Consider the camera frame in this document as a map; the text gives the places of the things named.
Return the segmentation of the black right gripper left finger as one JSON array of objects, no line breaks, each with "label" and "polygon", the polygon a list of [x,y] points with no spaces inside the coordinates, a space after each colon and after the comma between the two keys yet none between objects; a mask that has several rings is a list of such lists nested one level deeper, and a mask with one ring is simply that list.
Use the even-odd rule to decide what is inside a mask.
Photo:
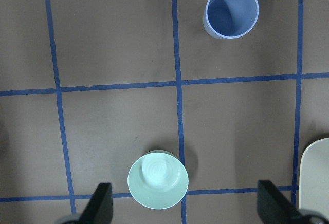
[{"label": "black right gripper left finger", "polygon": [[111,223],[114,207],[111,183],[100,183],[86,208],[82,212],[78,223]]}]

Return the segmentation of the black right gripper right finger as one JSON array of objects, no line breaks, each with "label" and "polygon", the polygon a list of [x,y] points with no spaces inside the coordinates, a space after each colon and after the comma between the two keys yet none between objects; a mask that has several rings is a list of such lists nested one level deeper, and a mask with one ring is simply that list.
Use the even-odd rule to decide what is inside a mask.
[{"label": "black right gripper right finger", "polygon": [[301,213],[270,180],[259,180],[257,214],[262,223],[304,223]]}]

